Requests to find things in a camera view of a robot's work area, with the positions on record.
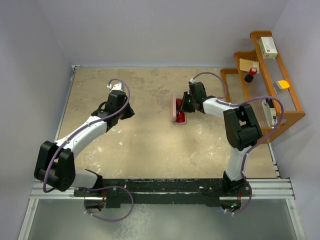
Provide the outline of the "pink glasses case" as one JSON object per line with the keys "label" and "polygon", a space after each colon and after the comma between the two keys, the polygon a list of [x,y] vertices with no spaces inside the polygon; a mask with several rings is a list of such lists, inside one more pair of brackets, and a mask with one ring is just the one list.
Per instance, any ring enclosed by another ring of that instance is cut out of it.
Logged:
{"label": "pink glasses case", "polygon": [[171,122],[173,124],[178,124],[178,125],[182,125],[181,123],[175,123],[175,117],[176,117],[176,99],[179,99],[177,98],[176,96],[176,93],[173,92],[172,94],[172,110],[171,110]]}

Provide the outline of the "red sunglasses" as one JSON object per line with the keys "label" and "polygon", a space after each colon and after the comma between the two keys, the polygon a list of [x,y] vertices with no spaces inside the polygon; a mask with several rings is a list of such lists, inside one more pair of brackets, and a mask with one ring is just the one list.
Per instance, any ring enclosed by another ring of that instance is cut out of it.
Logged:
{"label": "red sunglasses", "polygon": [[186,116],[185,113],[181,110],[181,105],[182,105],[182,99],[177,98],[175,100],[175,109],[176,109],[176,115],[175,115],[175,120],[174,122],[177,124],[185,124],[186,123]]}

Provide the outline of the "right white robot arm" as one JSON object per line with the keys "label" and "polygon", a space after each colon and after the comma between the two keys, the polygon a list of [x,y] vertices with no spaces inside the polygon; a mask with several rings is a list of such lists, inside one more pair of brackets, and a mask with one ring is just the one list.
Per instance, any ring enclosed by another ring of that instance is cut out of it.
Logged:
{"label": "right white robot arm", "polygon": [[189,91],[183,93],[180,110],[185,113],[198,111],[224,121],[231,152],[227,169],[223,172],[222,190],[226,195],[233,196],[246,184],[248,151],[262,137],[256,115],[250,104],[236,105],[207,96],[202,82],[190,81],[188,86]]}

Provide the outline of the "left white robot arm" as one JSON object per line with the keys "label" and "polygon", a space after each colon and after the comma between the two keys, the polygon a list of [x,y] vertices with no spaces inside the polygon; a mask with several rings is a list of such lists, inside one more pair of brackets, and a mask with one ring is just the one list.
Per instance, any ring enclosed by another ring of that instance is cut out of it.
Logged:
{"label": "left white robot arm", "polygon": [[78,170],[75,159],[89,144],[107,133],[120,120],[131,118],[134,111],[129,104],[129,97],[122,90],[111,90],[107,101],[80,127],[56,142],[45,141],[39,149],[34,177],[53,190],[64,192],[70,187],[85,188],[91,196],[98,196],[103,191],[100,176],[90,170]]}

